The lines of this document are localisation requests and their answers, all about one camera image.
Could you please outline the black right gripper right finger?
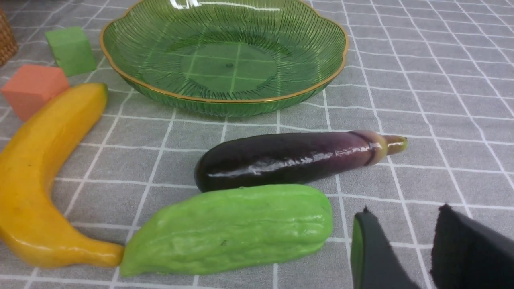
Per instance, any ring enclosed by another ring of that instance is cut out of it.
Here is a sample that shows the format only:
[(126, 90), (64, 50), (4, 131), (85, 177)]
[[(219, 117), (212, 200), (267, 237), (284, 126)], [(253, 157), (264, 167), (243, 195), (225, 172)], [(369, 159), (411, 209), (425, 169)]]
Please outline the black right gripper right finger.
[(480, 222), (439, 207), (431, 251), (438, 289), (512, 289), (514, 242)]

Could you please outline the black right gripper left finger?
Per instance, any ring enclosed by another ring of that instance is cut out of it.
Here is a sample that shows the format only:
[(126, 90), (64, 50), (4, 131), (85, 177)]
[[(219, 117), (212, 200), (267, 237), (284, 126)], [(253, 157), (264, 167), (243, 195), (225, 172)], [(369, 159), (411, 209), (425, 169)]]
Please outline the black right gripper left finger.
[(353, 218), (351, 268), (355, 289), (418, 289), (394, 253), (378, 218), (365, 207)]

